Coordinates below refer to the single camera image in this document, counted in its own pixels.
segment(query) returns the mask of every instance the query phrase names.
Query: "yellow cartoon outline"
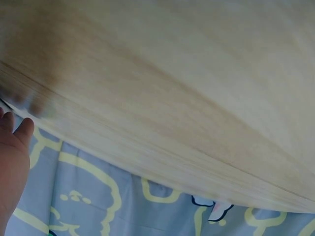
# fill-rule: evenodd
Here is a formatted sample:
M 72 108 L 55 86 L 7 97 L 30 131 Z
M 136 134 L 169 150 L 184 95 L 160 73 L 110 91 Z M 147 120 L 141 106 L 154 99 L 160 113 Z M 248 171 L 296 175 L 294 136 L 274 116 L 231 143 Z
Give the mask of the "yellow cartoon outline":
M 315 219 L 308 223 L 299 233 L 299 236 L 311 236 L 315 231 Z
M 108 185 L 111 188 L 111 195 L 113 197 L 114 203 L 111 207 L 107 209 L 107 214 L 105 219 L 101 222 L 103 229 L 101 230 L 102 236 L 108 236 L 110 232 L 109 223 L 114 219 L 115 212 L 120 209 L 122 206 L 122 199 L 119 193 L 119 188 L 117 183 L 104 171 L 100 170 L 96 166 L 91 163 L 74 156 L 72 154 L 66 152 L 60 152 L 59 161 L 68 163 L 73 166 L 77 166 L 85 171 L 91 173 L 96 178 L 98 178 L 101 182 Z
M 193 216 L 193 221 L 195 224 L 195 236 L 200 236 L 201 234 L 201 226 L 202 226 L 202 213 L 207 210 L 206 206 L 200 206 L 195 212 Z
M 44 222 L 41 220 L 37 219 L 35 216 L 19 209 L 16 208 L 13 212 L 13 215 L 22 220 L 23 222 L 33 226 L 35 229 L 42 231 L 45 234 L 48 234 L 49 228 L 48 225 L 46 225 Z
M 280 216 L 278 217 L 257 220 L 255 216 L 252 214 L 253 209 L 254 209 L 253 207 L 248 208 L 244 214 L 246 223 L 250 226 L 256 227 L 253 236 L 262 236 L 266 228 L 282 224 L 287 215 L 286 212 L 280 212 Z
M 150 193 L 150 184 L 147 179 L 141 178 L 141 186 L 142 186 L 142 192 L 148 201 L 155 202 L 155 203 L 174 203 L 179 199 L 179 196 L 181 195 L 180 191 L 173 190 L 171 195 L 168 197 L 158 197 L 154 196 Z
M 69 153 L 60 152 L 59 161 L 68 163 L 70 165 L 77 166 L 89 173 L 93 176 L 98 178 L 101 182 L 108 185 L 111 188 L 111 196 L 113 197 L 114 203 L 107 209 L 107 214 L 104 220 L 101 222 L 103 229 L 101 230 L 102 236 L 109 236 L 110 232 L 110 225 L 109 223 L 114 219 L 115 212 L 118 211 L 122 205 L 122 199 L 119 193 L 119 188 L 117 183 L 105 172 L 97 168 L 96 166 L 92 165 L 91 163 L 74 156 Z M 60 219 L 59 212 L 51 208 L 51 212 L 56 216 L 57 219 Z M 25 223 L 33 226 L 34 228 L 42 231 L 45 234 L 48 234 L 49 228 L 52 230 L 61 230 L 65 231 L 68 230 L 71 236 L 78 236 L 75 232 L 75 229 L 79 228 L 80 226 L 77 225 L 69 225 L 63 222 L 60 222 L 62 226 L 57 225 L 50 225 L 49 227 L 42 222 L 41 220 L 37 219 L 35 216 L 16 208 L 13 212 L 13 215 L 19 218 L 20 220 L 24 221 Z
M 33 135 L 37 139 L 37 143 L 34 145 L 30 154 L 30 169 L 32 169 L 37 164 L 40 153 L 45 147 L 51 148 L 55 151 L 60 151 L 63 145 L 62 140 L 59 140 L 59 142 L 54 142 L 42 136 L 38 127 L 35 127 Z

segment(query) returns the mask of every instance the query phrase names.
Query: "wood grain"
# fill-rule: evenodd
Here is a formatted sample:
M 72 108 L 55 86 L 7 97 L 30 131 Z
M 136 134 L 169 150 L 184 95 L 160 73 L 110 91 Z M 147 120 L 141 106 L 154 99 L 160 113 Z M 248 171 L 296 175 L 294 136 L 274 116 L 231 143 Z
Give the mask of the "wood grain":
M 0 84 L 134 174 L 315 212 L 312 1 L 0 3 Z

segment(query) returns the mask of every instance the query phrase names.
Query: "cartoon character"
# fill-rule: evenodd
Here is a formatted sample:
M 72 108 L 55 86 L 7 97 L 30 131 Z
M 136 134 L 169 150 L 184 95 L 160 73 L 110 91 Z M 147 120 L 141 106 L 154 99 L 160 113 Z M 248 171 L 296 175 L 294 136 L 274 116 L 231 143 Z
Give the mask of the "cartoon character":
M 210 199 L 205 199 L 196 195 L 191 196 L 193 204 L 201 207 L 213 207 L 213 210 L 208 218 L 208 221 L 219 222 L 227 212 L 234 206 L 230 203 L 214 202 Z

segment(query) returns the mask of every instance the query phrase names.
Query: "bed sheet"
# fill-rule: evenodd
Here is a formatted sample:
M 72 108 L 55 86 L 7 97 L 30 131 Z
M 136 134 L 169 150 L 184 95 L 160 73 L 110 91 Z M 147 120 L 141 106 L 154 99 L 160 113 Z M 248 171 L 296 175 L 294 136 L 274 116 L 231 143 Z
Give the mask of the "bed sheet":
M 6 236 L 315 235 L 313 214 L 191 196 L 132 175 L 39 128 L 30 159 Z

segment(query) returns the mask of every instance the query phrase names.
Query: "skin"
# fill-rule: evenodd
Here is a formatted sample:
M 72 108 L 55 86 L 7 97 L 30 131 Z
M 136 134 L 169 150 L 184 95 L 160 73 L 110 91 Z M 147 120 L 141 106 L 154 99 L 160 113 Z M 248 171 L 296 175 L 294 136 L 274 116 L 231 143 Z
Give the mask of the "skin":
M 0 108 L 0 236 L 24 190 L 30 169 L 29 145 L 34 122 L 26 118 L 13 132 L 14 116 Z

